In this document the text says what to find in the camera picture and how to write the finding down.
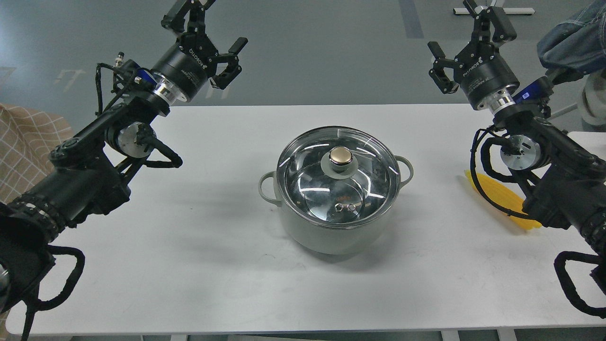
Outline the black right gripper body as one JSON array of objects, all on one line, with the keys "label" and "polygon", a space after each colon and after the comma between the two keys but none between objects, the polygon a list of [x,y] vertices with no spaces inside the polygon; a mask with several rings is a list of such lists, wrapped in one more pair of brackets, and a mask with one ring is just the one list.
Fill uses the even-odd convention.
[{"label": "black right gripper body", "polygon": [[520,83],[492,43],[468,43],[456,56],[463,66],[454,70],[459,84],[474,110],[480,110],[488,95],[506,89],[517,90]]}]

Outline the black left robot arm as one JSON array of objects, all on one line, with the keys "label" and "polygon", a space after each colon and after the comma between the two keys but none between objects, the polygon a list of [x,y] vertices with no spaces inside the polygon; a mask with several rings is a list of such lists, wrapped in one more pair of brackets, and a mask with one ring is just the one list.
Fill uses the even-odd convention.
[{"label": "black left robot arm", "polygon": [[239,37],[221,54],[206,34],[212,0],[178,0],[162,18],[176,41],[151,68],[119,53],[97,64],[96,118],[49,153],[53,170],[8,204],[1,205],[1,311],[26,305],[21,339],[35,314],[63,304],[85,265],[74,247],[56,246],[67,227],[89,215],[108,215],[126,203],[128,184],[141,168],[180,168],[182,158],[151,127],[176,101],[190,102],[207,82],[224,90],[241,73]]}]

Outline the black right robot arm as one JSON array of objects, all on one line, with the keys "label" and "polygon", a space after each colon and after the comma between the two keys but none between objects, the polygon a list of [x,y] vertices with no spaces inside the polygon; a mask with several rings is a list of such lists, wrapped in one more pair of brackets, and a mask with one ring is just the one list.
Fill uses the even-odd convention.
[{"label": "black right robot arm", "polygon": [[470,41],[452,60],[440,45],[428,47],[429,75],[442,93],[461,89],[474,110],[489,109],[493,124],[479,129],[470,168],[479,194],[493,207],[545,227],[576,227],[594,254],[563,251],[554,269],[563,293],[580,312],[605,317],[589,306],[565,269],[573,260],[595,265],[591,277],[605,290],[605,162],[548,121],[556,85],[605,73],[605,2],[595,0],[554,27],[537,45],[544,76],[524,89],[499,52],[517,38],[499,6],[463,2],[472,16]]}]

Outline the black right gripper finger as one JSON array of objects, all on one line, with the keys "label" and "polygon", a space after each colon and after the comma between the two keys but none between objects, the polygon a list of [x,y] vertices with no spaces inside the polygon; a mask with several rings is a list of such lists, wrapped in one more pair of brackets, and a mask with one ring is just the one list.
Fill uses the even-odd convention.
[{"label": "black right gripper finger", "polygon": [[446,54],[436,41],[429,41],[427,43],[427,47],[434,58],[432,67],[428,72],[430,78],[443,94],[452,94],[457,92],[459,84],[448,77],[445,69],[457,71],[461,67],[460,63],[455,60],[447,59]]},{"label": "black right gripper finger", "polygon": [[517,39],[517,31],[502,7],[481,8],[473,0],[464,0],[468,13],[474,18],[471,39],[464,54],[499,54],[505,43]]}]

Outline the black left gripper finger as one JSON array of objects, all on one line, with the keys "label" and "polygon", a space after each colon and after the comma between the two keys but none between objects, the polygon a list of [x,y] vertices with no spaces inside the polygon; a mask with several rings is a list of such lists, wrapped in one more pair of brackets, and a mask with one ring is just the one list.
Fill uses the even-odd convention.
[{"label": "black left gripper finger", "polygon": [[205,13],[214,0],[178,0],[161,19],[161,26],[177,39],[184,35],[207,37]]},{"label": "black left gripper finger", "polygon": [[247,45],[246,37],[238,37],[226,54],[217,54],[208,58],[209,65],[226,64],[225,69],[218,75],[210,78],[211,86],[215,89],[225,90],[232,81],[241,73],[240,59],[238,54]]}]

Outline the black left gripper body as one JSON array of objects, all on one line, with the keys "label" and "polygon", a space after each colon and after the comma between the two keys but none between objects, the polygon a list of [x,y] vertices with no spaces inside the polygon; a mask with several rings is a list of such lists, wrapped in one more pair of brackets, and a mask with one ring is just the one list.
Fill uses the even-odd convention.
[{"label": "black left gripper body", "polygon": [[216,75],[217,66],[210,61],[218,49],[205,33],[186,33],[178,37],[160,57],[151,71],[173,82],[183,93],[183,101],[191,102],[206,81]]}]

